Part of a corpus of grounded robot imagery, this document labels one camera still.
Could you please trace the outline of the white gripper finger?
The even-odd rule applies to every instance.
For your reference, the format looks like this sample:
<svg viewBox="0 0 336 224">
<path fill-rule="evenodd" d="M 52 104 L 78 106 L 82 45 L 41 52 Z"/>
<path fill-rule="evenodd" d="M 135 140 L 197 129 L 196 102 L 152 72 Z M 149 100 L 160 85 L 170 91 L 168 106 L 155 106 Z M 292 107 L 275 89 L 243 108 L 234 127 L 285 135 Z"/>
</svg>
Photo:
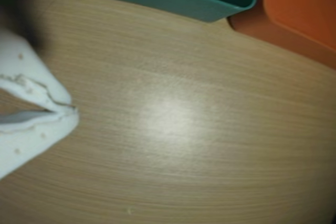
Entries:
<svg viewBox="0 0 336 224">
<path fill-rule="evenodd" d="M 67 137 L 78 123 L 77 109 L 1 116 L 1 179 Z"/>
<path fill-rule="evenodd" d="M 1 88 L 49 111 L 75 111 L 71 95 L 23 37 L 1 30 Z"/>
</svg>

